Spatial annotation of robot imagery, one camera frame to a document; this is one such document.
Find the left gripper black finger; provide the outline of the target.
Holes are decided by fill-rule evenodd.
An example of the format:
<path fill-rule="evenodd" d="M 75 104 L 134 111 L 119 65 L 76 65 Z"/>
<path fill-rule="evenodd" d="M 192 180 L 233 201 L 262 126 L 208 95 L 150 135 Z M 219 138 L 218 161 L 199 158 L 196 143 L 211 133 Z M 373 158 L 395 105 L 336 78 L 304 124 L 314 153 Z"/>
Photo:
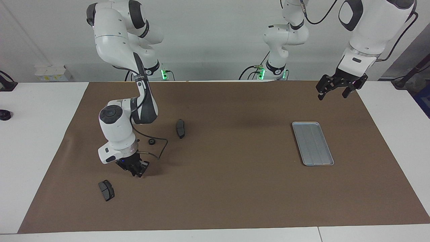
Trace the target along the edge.
<path fill-rule="evenodd" d="M 325 95 L 334 90 L 333 78 L 329 75 L 323 75 L 316 85 L 316 90 L 318 91 L 318 99 L 323 100 Z"/>
<path fill-rule="evenodd" d="M 348 83 L 345 90 L 342 92 L 343 98 L 347 98 L 352 92 L 361 88 L 361 81 L 354 81 Z"/>

